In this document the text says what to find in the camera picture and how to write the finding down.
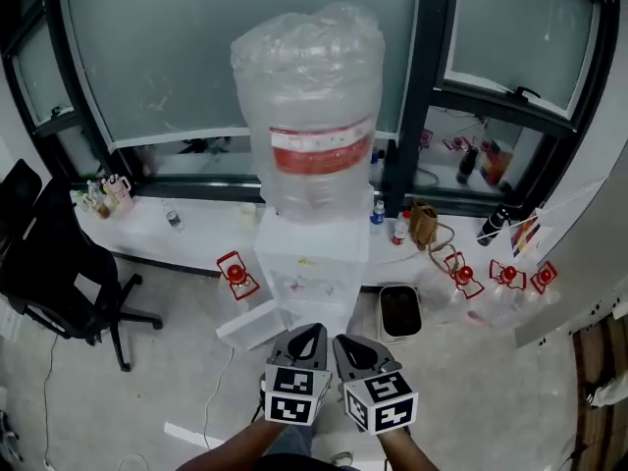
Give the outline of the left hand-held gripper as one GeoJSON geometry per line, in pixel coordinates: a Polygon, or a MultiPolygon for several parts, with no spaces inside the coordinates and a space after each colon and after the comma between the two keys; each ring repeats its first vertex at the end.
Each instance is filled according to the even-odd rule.
{"type": "Polygon", "coordinates": [[[321,323],[297,327],[276,341],[265,366],[267,421],[312,426],[331,384],[328,331],[321,323]]]}

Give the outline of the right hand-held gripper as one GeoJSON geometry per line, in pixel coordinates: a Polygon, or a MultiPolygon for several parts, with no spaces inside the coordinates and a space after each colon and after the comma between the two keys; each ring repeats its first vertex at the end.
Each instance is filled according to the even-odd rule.
{"type": "Polygon", "coordinates": [[[333,352],[340,377],[361,377],[363,370],[396,370],[342,384],[345,414],[360,432],[380,435],[416,421],[419,393],[383,344],[341,334],[333,339],[333,352]]]}

